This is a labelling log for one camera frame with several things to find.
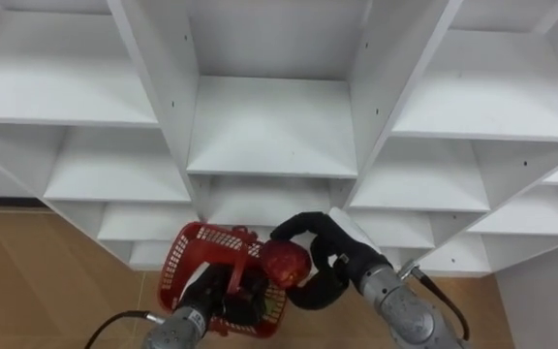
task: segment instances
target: black cable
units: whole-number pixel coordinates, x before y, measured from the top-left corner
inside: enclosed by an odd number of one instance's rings
[[[462,311],[457,306],[455,306],[453,301],[451,301],[438,286],[436,286],[434,281],[429,276],[425,274],[420,275],[418,277],[418,280],[423,286],[430,290],[431,293],[433,293],[434,295],[436,295],[436,297],[443,301],[443,303],[446,304],[449,309],[451,309],[451,311],[453,311],[458,320],[460,320],[460,324],[462,325],[462,331],[464,332],[464,335],[462,335],[462,339],[468,341],[471,337],[471,330],[469,329],[469,323],[468,321],[466,321],[466,318],[464,317],[464,314],[462,314]]]
[[[122,318],[127,318],[127,317],[147,319],[147,315],[149,313],[150,313],[149,311],[144,311],[144,310],[127,310],[111,316],[105,321],[105,323],[103,323],[103,325],[101,325],[101,327],[98,328],[98,330],[94,332],[94,334],[92,334],[91,337],[89,337],[87,344],[85,344],[85,349],[90,349],[94,344],[94,342],[96,341],[96,339],[98,338],[98,336],[101,335],[101,332],[104,331],[107,328],[107,326],[111,325],[111,323],[113,323],[114,321],[117,321]]]

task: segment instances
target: plastic basket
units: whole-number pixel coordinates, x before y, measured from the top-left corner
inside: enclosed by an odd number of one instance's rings
[[[248,232],[245,227],[229,230],[200,222],[189,223],[173,242],[163,265],[158,291],[161,306],[169,312],[175,310],[187,282],[203,263],[234,266],[228,293],[235,294],[244,270],[260,267],[261,247],[257,234]],[[287,298],[285,292],[273,283],[270,283],[265,297],[270,300],[267,304],[274,306],[266,310],[258,325],[238,326],[213,317],[209,330],[220,335],[241,333],[259,338],[273,335],[283,318]]]

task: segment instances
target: floor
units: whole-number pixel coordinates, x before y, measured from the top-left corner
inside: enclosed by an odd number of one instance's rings
[[[77,349],[105,319],[158,310],[156,272],[131,271],[57,215],[0,210],[0,349]],[[475,349],[512,349],[493,276],[437,279],[464,311]],[[432,299],[416,286],[416,291]],[[108,328],[95,349],[140,349],[148,325]],[[200,349],[394,348],[386,325],[354,291],[322,311],[289,307],[277,335],[256,340],[208,335]]]

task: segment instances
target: vertical divider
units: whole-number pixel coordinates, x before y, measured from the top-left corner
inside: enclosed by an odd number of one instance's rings
[[[207,185],[186,171],[200,77],[187,1],[108,0],[108,5],[193,206],[202,217],[202,191]]]
[[[373,1],[349,79],[358,179],[352,188],[336,190],[344,194],[344,206],[376,161],[461,2]]]

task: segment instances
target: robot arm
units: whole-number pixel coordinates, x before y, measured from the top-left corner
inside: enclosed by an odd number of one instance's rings
[[[429,278],[414,265],[396,273],[387,258],[366,240],[367,235],[345,212],[334,208],[329,215],[321,212],[301,213],[277,227],[271,237],[291,239],[306,231],[327,239],[341,251],[339,258],[347,261],[353,284],[388,323],[399,348],[469,348],[465,340],[457,337],[453,326],[441,311],[419,298],[404,282],[409,274],[419,279]],[[144,349],[195,348],[205,335],[211,316],[207,310],[203,311],[204,304],[193,301],[176,309],[169,319],[148,333]]]
[[[358,291],[388,323],[399,348],[468,349],[434,305],[419,297],[388,265],[369,270]]]

